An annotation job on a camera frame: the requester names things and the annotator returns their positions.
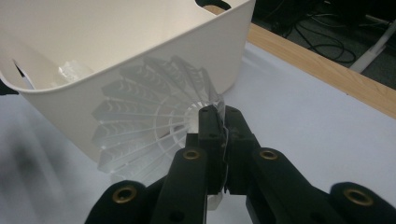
transparent plastic lid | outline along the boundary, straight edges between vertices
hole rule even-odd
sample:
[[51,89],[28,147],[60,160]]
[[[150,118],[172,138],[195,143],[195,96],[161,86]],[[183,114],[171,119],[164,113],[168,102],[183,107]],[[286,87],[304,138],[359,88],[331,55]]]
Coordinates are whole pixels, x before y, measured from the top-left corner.
[[145,58],[102,88],[106,100],[92,113],[101,123],[92,141],[101,148],[98,169],[150,185],[165,176],[187,133],[198,133],[198,111],[224,102],[204,68],[174,56]]

wooden edge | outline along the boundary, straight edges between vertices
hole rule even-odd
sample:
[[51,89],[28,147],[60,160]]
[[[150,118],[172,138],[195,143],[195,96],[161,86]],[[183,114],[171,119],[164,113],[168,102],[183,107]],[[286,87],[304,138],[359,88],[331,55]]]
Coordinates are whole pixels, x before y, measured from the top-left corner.
[[336,89],[396,119],[396,90],[251,24],[247,40]]

white tabletop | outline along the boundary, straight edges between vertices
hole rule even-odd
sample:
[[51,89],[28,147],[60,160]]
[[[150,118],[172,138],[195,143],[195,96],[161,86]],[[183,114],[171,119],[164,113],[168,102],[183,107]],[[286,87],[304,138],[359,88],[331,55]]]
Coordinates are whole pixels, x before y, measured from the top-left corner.
[[[396,206],[396,119],[249,44],[224,98],[313,186],[351,181]],[[1,96],[0,115],[0,223],[82,223],[109,176],[22,97]],[[207,215],[249,222],[243,196],[225,195]]]

brass screw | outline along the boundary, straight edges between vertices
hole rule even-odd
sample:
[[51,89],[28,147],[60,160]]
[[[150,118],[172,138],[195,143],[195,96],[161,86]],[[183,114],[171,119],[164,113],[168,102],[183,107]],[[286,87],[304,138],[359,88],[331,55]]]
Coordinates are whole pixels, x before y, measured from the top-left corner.
[[183,157],[186,160],[192,161],[196,160],[200,157],[200,154],[197,150],[195,149],[189,149],[183,153]]
[[372,197],[359,189],[345,189],[344,195],[353,203],[361,206],[371,206],[374,203]]
[[113,193],[113,202],[128,203],[136,197],[137,190],[134,186],[128,185],[117,189]]
[[269,160],[269,161],[274,161],[277,159],[277,155],[275,152],[270,151],[270,150],[264,150],[260,152],[260,156],[263,159]]

white plastic basket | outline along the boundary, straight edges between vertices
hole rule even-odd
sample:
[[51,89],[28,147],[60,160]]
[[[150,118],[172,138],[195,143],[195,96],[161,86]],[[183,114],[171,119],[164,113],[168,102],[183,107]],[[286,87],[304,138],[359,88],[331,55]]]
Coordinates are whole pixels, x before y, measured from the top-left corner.
[[[193,85],[179,89],[195,92],[191,105],[220,102],[212,89],[233,85],[254,7],[254,0],[225,2],[231,8],[216,16],[194,0],[1,1],[0,78],[100,163],[104,146],[96,137],[107,121],[95,115],[114,97],[111,88],[133,91],[120,84],[125,71],[138,73],[153,62],[170,70],[184,64],[202,80],[208,74],[214,85],[202,92]],[[82,76],[62,78],[58,70],[67,62],[77,64]],[[146,97],[145,88],[135,94]]]

